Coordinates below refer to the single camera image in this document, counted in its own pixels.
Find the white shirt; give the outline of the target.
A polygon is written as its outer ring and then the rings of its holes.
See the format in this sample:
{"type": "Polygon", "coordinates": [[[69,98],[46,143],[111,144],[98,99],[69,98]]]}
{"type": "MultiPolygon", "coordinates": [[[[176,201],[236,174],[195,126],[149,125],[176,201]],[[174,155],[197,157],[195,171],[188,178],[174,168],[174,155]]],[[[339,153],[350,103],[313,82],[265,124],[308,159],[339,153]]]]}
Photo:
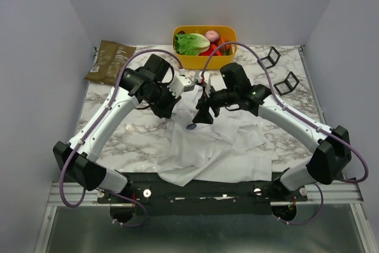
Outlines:
{"type": "Polygon", "coordinates": [[[259,149],[266,142],[261,119],[246,111],[222,109],[213,124],[190,126],[202,92],[200,86],[184,92],[174,107],[168,141],[156,164],[161,179],[179,186],[192,180],[271,180],[272,156],[259,149]]]}

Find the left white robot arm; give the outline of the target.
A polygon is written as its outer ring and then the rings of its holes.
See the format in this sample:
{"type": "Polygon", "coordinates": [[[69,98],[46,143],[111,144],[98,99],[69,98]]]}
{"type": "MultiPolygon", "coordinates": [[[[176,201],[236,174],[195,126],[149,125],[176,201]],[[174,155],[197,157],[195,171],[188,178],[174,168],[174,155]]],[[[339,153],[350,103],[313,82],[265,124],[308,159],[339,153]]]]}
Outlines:
{"type": "Polygon", "coordinates": [[[173,74],[169,82],[164,82],[172,65],[156,55],[156,50],[151,53],[146,63],[137,69],[124,65],[115,85],[89,122],[68,142],[58,141],[54,145],[53,154],[61,170],[60,196],[64,196],[64,179],[69,177],[84,191],[111,192],[119,203],[131,197],[130,178],[97,162],[106,142],[142,101],[148,103],[155,116],[170,118],[181,95],[192,86],[184,69],[173,74]]]}

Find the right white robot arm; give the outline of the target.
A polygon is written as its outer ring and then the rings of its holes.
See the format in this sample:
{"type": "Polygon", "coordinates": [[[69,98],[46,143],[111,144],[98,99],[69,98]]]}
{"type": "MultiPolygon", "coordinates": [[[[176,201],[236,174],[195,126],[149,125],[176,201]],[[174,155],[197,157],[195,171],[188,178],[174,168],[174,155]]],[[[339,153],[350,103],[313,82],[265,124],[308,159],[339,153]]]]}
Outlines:
{"type": "Polygon", "coordinates": [[[278,200],[287,200],[304,185],[319,182],[331,184],[351,160],[349,132],[342,126],[332,128],[312,121],[275,96],[262,84],[252,85],[240,64],[221,68],[225,88],[216,91],[210,78],[195,74],[195,83],[203,94],[198,100],[194,124],[212,124],[222,107],[237,105],[239,110],[268,120],[299,140],[313,155],[309,161],[283,171],[274,179],[271,191],[278,200]]]}

